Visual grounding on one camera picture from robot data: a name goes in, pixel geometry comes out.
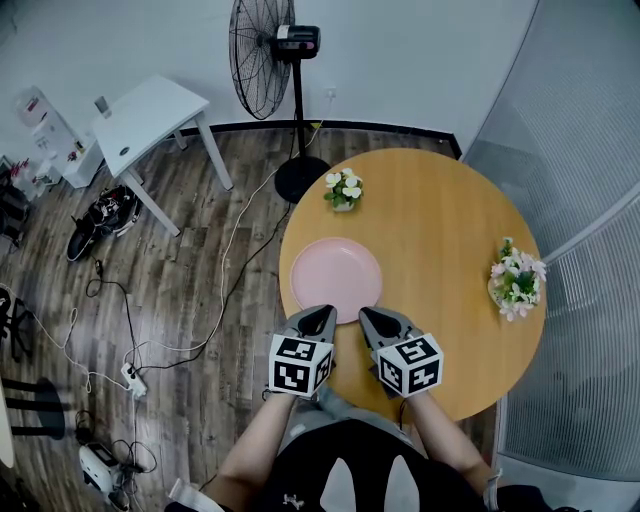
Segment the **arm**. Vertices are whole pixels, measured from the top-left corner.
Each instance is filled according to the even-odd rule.
[[[286,393],[271,395],[222,463],[210,497],[242,512],[269,478],[296,400]]]
[[[407,404],[429,457],[457,470],[482,496],[493,472],[473,443],[428,392],[407,398]]]

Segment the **black shirt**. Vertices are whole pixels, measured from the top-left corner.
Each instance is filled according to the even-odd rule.
[[[358,420],[348,420],[300,435],[276,458],[273,470],[254,510],[293,512],[283,497],[304,501],[301,512],[323,510],[320,497],[329,472],[343,459],[353,477],[357,510],[382,511],[394,459],[401,455],[418,486],[420,510],[484,512],[480,498],[453,468],[425,459],[396,437]],[[547,512],[535,487],[508,486],[498,490],[505,512]]]

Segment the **round wooden table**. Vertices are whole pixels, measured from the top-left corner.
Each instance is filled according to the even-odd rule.
[[[300,310],[291,266],[307,245],[325,237],[355,240],[382,270],[378,306],[407,315],[444,352],[442,384],[432,395],[460,420],[489,407],[522,376],[535,354],[546,301],[508,322],[487,292],[491,264],[504,236],[538,256],[526,223],[491,182],[470,167],[429,151],[383,149],[335,166],[351,167],[364,195],[353,211],[334,213],[324,178],[296,207],[282,242],[280,293],[287,316]],[[330,386],[358,407],[397,421],[401,399],[388,400],[359,323],[338,326]]]

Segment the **pink plate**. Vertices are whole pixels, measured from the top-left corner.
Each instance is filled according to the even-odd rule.
[[[358,319],[360,308],[375,306],[382,274],[373,255],[347,238],[323,238],[304,248],[291,268],[291,291],[302,309],[331,304],[338,323]]]

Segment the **floor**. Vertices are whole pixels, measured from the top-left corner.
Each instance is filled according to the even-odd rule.
[[[105,279],[118,281],[129,292],[133,330],[138,343],[154,340],[190,348],[208,337],[220,312],[220,259],[233,225],[249,195],[285,161],[290,130],[255,130],[216,135],[235,187],[225,191],[213,172],[198,137],[188,138],[180,151],[166,141],[139,165],[145,188],[182,229],[173,238],[147,211],[122,238],[111,237],[93,251],[104,262]],[[410,135],[322,129],[311,154],[336,164],[355,154],[384,147],[418,147],[452,155],[448,143]],[[67,241],[80,216],[99,191],[113,185],[102,171],[84,190],[60,184],[33,208],[22,248],[0,264],[0,281],[9,285],[35,311],[51,336],[62,343],[69,333],[72,308],[78,319],[67,353],[92,370],[122,381],[123,356],[131,347],[123,295],[104,285],[95,298],[85,288],[95,277],[91,259],[69,263]],[[225,293],[240,267],[271,234],[287,205],[273,184],[256,195],[242,217],[225,264]],[[148,369],[149,391],[136,415],[137,439],[155,454],[157,469],[137,478],[136,498],[145,511],[162,510],[178,477],[202,483],[212,477],[235,439],[262,404],[267,350],[274,329],[284,323],[278,291],[278,255],[282,226],[271,243],[247,267],[229,301],[224,322],[199,359],[170,370]],[[106,445],[133,440],[130,395],[104,378],[86,376],[69,363],[34,328],[31,363],[13,362],[8,344],[2,347],[3,377],[32,382],[46,376],[69,404],[69,433],[62,441],[15,438],[16,467],[42,509],[101,510],[98,493],[82,481],[78,444],[73,435],[75,412],[90,410],[97,419],[96,437]],[[154,344],[141,348],[145,364],[166,365],[189,354]],[[35,413],[14,414],[14,425],[37,426]],[[465,420],[463,428],[483,454],[491,453],[495,410]],[[119,443],[115,454],[127,453]],[[144,449],[139,461],[150,468]]]

